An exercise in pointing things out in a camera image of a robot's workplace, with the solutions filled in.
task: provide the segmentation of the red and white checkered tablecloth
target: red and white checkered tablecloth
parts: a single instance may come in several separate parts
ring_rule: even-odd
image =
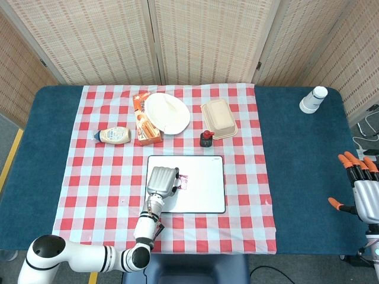
[[[191,122],[163,142],[139,146],[132,96],[166,92],[189,108]],[[224,98],[238,126],[234,137],[199,146],[206,129],[200,105]],[[123,145],[96,143],[97,130],[131,129]],[[275,224],[266,173],[254,85],[84,86],[72,130],[53,234],[83,244],[123,250],[134,245],[133,231],[144,202],[150,155],[221,155],[224,159],[224,214],[163,214],[166,227],[155,242],[161,253],[275,253]]]

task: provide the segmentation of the beige container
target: beige container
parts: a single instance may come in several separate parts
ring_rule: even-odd
[[[224,99],[209,101],[201,106],[205,124],[214,132],[213,139],[222,139],[237,134],[238,128],[229,104]]]

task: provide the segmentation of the red cap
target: red cap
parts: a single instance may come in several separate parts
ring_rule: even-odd
[[[205,130],[203,132],[203,138],[204,139],[209,139],[209,138],[212,138],[212,136],[214,135],[214,132],[211,132],[209,130]]]

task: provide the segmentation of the orange snack box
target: orange snack box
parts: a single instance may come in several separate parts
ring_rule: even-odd
[[[149,97],[149,93],[140,93],[133,96],[134,113],[136,115],[137,137],[141,146],[162,142],[162,136],[147,118],[144,113],[144,102]]]

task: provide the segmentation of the whiteboard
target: whiteboard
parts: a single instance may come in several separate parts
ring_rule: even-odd
[[[185,189],[165,198],[162,212],[224,213],[225,190],[221,156],[150,156],[147,162],[146,184],[155,166],[179,168],[185,175]],[[148,194],[145,188],[145,200]]]

